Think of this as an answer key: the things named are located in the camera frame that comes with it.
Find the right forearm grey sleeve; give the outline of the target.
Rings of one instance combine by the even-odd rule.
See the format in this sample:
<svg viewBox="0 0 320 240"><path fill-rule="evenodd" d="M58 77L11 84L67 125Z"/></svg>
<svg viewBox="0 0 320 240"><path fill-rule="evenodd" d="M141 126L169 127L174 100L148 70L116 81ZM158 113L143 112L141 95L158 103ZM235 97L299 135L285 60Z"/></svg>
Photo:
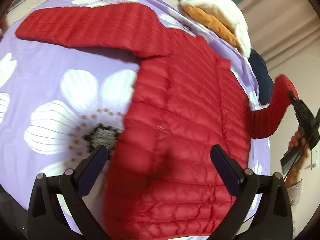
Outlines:
<svg viewBox="0 0 320 240"><path fill-rule="evenodd" d="M297 205L299 204L300 197L303 192L303 180L301 179L295 185L287 188L291 209L295 210Z"/></svg>

